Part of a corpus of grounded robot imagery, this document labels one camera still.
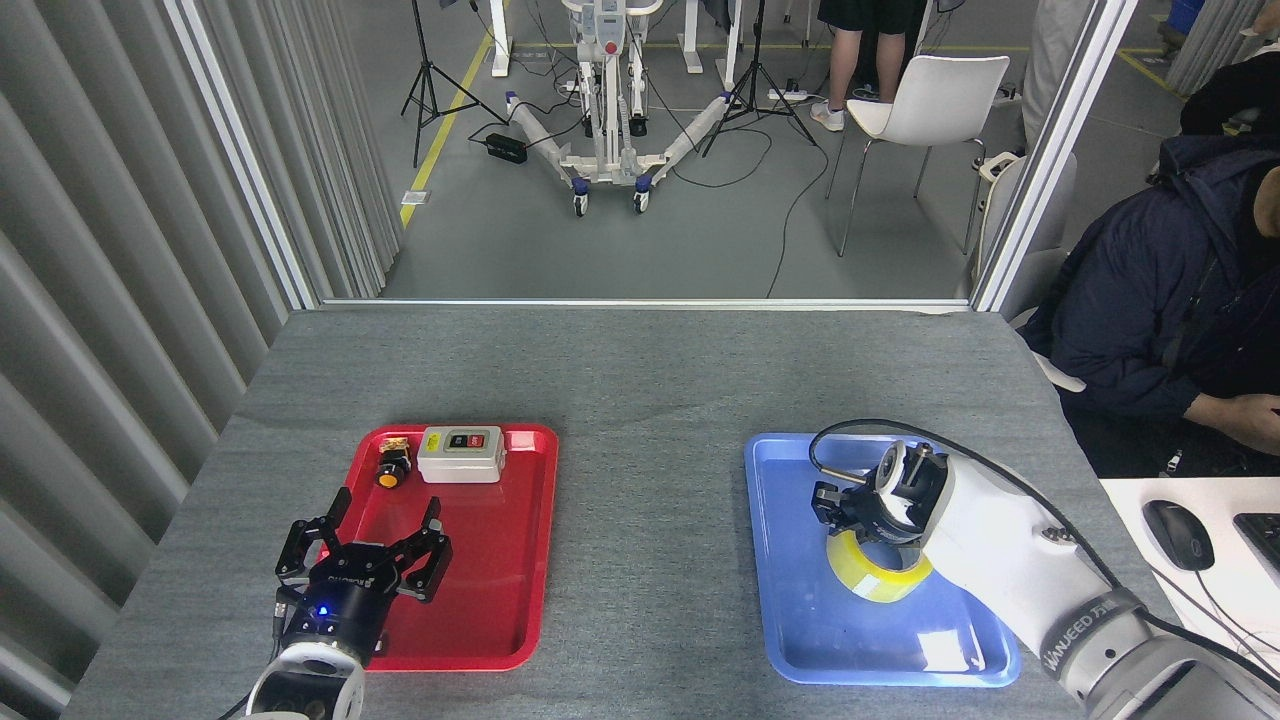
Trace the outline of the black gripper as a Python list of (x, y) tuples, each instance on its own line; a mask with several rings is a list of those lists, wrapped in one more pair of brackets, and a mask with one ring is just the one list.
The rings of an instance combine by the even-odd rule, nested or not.
[(838, 489), (819, 480), (812, 506), (819, 523), (831, 533), (861, 529), (872, 539), (886, 544), (905, 546), (920, 539), (922, 515), (913, 509), (927, 497), (927, 480), (905, 473), (888, 477), (855, 477), (861, 484)]
[(337, 529), (351, 500), (351, 488), (340, 487), (326, 514), (297, 520), (288, 530), (275, 564), (282, 585), (305, 574), (306, 557), (315, 541), (321, 541), (329, 555), (308, 571), (306, 589), (296, 600), (294, 616), (284, 629), (283, 646), (332, 644), (369, 665), (396, 593), (422, 603), (433, 602), (453, 550), (439, 520), (439, 497), (430, 498), (421, 527), (396, 544), (340, 547)]

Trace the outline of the person's hand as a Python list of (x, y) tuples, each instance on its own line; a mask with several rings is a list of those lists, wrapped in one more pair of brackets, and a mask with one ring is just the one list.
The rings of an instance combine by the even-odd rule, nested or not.
[(1213, 427), (1231, 439), (1263, 454), (1279, 455), (1279, 397), (1243, 395), (1215, 398)]

